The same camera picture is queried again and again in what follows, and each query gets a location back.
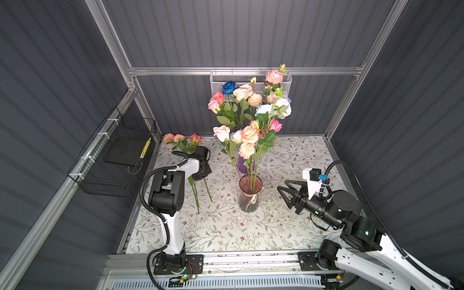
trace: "floral tablecloth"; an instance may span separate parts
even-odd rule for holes
[[[198,181],[200,214],[197,214],[193,191],[186,181],[180,222],[188,252],[311,249],[318,248],[324,238],[341,242],[340,231],[323,232],[316,228],[309,212],[303,210],[296,215],[295,209],[288,209],[277,191],[285,179],[302,180],[304,168],[324,171],[333,161],[321,136],[277,138],[275,147],[259,165],[258,175],[264,187],[259,194],[259,207],[253,213],[245,213],[238,206],[241,174],[229,164],[228,155],[221,153],[220,142],[216,138],[204,139],[202,146],[211,150],[209,165],[213,172],[206,181],[213,202],[204,182]],[[171,147],[161,145],[155,168],[181,161],[181,157],[170,153]],[[346,190],[336,168],[332,169],[330,178],[333,190]],[[161,246],[160,223],[142,207],[126,253],[148,253]]]

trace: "wire basket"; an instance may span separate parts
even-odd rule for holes
[[[155,147],[156,124],[152,119],[121,114],[111,120],[108,130],[98,133],[96,146],[86,156],[77,158],[73,168],[81,159],[83,165],[68,172],[68,176],[85,193],[130,197],[138,191],[137,181],[148,168]]]
[[[229,81],[234,81],[237,87],[239,87],[243,84],[249,84],[253,77],[256,77],[256,83],[253,85],[253,91],[262,95],[265,87],[264,81],[266,80],[265,71],[258,75],[218,75],[215,71],[211,71],[209,76],[209,81],[211,83],[211,97],[213,97],[215,93],[222,91],[222,86]],[[281,83],[282,93],[284,96],[289,95],[291,81],[292,78],[290,72],[285,73],[284,81]],[[224,96],[224,100],[231,101],[228,96]]]

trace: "black wire basket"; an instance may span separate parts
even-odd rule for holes
[[[85,149],[74,162],[84,164],[68,172],[88,194],[130,197],[136,194],[155,148],[156,124],[152,119],[119,114],[86,156]]]

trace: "black mounting plate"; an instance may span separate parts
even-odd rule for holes
[[[176,275],[181,274],[190,274],[190,266],[189,263],[192,264],[193,274],[201,274],[203,272],[203,255],[186,255],[186,262],[185,262],[185,269],[182,273],[177,273]],[[173,273],[166,269],[166,266],[163,265],[163,261],[161,260],[161,256],[156,258],[155,262],[155,269],[153,270],[154,275],[173,275]]]
[[[301,271],[319,271],[321,269],[317,265],[316,252],[314,251],[298,252],[298,262]]]

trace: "artificial flower bouquet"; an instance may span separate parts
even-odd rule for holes
[[[164,135],[163,141],[166,145],[173,144],[174,145],[174,147],[172,148],[173,151],[176,149],[179,149],[180,151],[184,153],[188,153],[188,154],[195,153],[197,146],[202,143],[202,139],[197,134],[193,134],[192,136],[190,136],[190,140],[187,142],[184,135],[181,135],[181,134],[174,135],[172,133],[168,133]],[[208,191],[209,199],[211,200],[211,202],[213,202],[213,199],[211,198],[211,194],[209,193],[208,185],[206,184],[206,180],[203,179],[203,181],[205,183],[206,191]],[[188,183],[192,187],[193,195],[195,196],[195,202],[197,204],[197,211],[198,213],[200,213],[200,204],[198,202],[198,190],[197,190],[196,183],[193,180],[192,176],[188,178]]]
[[[244,166],[248,171],[249,186],[254,197],[257,193],[254,192],[254,186],[258,165],[265,153],[274,146],[276,133],[282,129],[282,124],[277,119],[284,119],[291,114],[291,100],[283,94],[281,86],[284,73],[288,73],[284,64],[278,70],[266,73],[264,103],[262,95],[253,91],[256,83],[254,77],[249,84],[238,88],[234,82],[227,82],[223,91],[217,92],[208,104],[208,108],[217,115],[222,124],[213,128],[214,135],[225,147],[222,152],[229,154],[231,165],[234,166],[234,150],[238,150],[239,156],[245,160]],[[224,101],[224,95],[231,101]]]

